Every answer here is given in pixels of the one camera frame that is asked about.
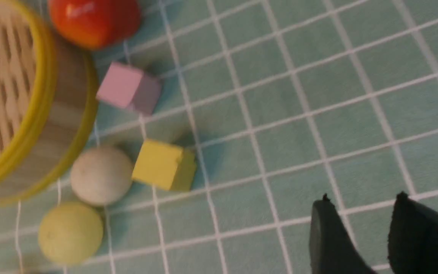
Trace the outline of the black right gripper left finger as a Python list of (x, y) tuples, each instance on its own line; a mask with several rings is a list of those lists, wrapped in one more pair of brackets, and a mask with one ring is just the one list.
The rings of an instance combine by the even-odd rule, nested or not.
[(309, 256), (313, 274), (376, 273), (356, 250), (327, 194), (312, 205)]

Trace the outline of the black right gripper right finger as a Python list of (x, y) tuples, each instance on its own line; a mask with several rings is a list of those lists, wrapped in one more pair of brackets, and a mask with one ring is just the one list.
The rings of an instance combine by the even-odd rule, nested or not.
[(438, 212), (403, 191), (393, 208), (388, 261), (395, 274), (438, 274)]

